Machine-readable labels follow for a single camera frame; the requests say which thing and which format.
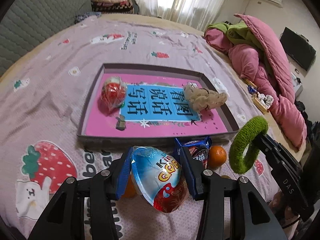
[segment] metal screw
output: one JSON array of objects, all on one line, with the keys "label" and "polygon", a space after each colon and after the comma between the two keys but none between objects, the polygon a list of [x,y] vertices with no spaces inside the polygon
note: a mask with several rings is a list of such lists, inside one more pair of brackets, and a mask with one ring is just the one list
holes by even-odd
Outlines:
[{"label": "metal screw", "polygon": [[242,176],[242,177],[240,177],[240,181],[242,183],[247,183],[249,181],[249,179],[247,177],[245,177],[245,176]]},{"label": "metal screw", "polygon": [[204,170],[203,174],[206,176],[211,176],[213,174],[213,172],[211,170]]},{"label": "metal screw", "polygon": [[69,178],[67,178],[67,183],[68,184],[72,184],[72,183],[74,183],[75,182],[75,178],[74,177],[69,177]]},{"label": "metal screw", "polygon": [[109,170],[103,170],[101,171],[101,175],[102,176],[108,176],[110,174],[110,171]]}]

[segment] wall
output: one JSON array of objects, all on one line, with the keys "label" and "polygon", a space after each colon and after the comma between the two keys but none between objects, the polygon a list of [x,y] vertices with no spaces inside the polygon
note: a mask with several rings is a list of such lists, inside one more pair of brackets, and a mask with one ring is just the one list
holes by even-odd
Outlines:
[{"label": "wall", "polygon": [[215,22],[239,22],[234,13],[245,13],[267,23],[280,37],[285,27],[305,36],[318,52],[315,63],[308,72],[289,59],[291,71],[297,68],[303,84],[303,91],[297,98],[306,106],[309,120],[320,121],[320,29],[308,8],[301,0],[283,0],[283,8],[276,7],[264,0],[229,0],[221,9]]}]

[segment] stack of folded blankets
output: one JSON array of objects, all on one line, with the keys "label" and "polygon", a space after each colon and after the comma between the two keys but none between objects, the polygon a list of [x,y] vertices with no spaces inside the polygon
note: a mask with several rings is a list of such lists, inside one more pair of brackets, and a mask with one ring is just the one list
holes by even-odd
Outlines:
[{"label": "stack of folded blankets", "polygon": [[94,12],[134,13],[132,0],[91,0],[91,5]]}]

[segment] television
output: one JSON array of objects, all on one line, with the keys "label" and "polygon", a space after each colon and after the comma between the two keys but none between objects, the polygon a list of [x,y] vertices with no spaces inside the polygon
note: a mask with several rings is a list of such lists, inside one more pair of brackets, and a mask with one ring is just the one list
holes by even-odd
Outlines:
[{"label": "television", "polygon": [[281,35],[280,42],[286,54],[303,69],[308,70],[311,67],[316,56],[316,50],[305,38],[286,27]]}]

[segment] green hair tie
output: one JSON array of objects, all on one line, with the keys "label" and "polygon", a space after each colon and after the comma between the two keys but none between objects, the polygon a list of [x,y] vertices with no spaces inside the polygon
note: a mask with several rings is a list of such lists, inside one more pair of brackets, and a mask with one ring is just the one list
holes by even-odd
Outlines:
[{"label": "green hair tie", "polygon": [[[255,116],[240,129],[229,151],[229,163],[235,173],[244,174],[252,168],[259,154],[259,148],[252,141],[259,133],[266,134],[267,131],[268,122],[262,116]],[[247,154],[243,157],[248,144]]]}]

